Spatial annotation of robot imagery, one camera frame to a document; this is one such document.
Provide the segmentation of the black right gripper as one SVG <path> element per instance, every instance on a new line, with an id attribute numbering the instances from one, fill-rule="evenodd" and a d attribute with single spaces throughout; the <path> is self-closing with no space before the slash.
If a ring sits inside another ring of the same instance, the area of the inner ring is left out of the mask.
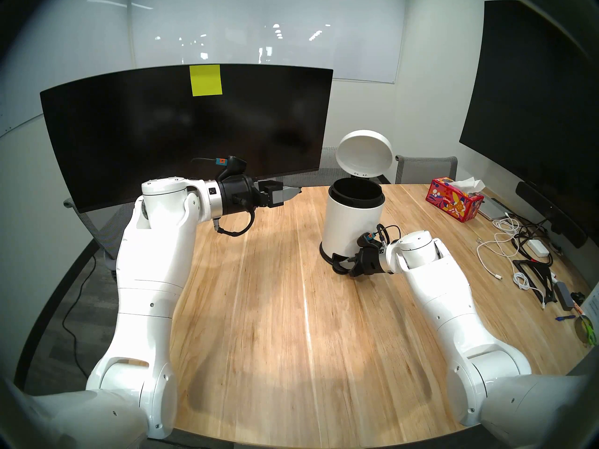
<path id="1" fill-rule="evenodd" d="M 362 247 L 352 259 L 335 261 L 335 267 L 344 268 L 344 274 L 348 276 L 370 276 L 387 273 L 389 266 L 386 260 L 386 248 L 382 246 Z"/>

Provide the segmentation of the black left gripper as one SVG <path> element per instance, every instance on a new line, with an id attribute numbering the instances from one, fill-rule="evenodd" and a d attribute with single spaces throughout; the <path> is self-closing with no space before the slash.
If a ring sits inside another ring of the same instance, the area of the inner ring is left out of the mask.
<path id="1" fill-rule="evenodd" d="M 219 189 L 222 215 L 250 212 L 256 208 L 282 206 L 302 192 L 301 187 L 284 185 L 281 181 L 255 181 L 246 174 L 220 173 Z M 265 189 L 276 189 L 268 194 Z"/>

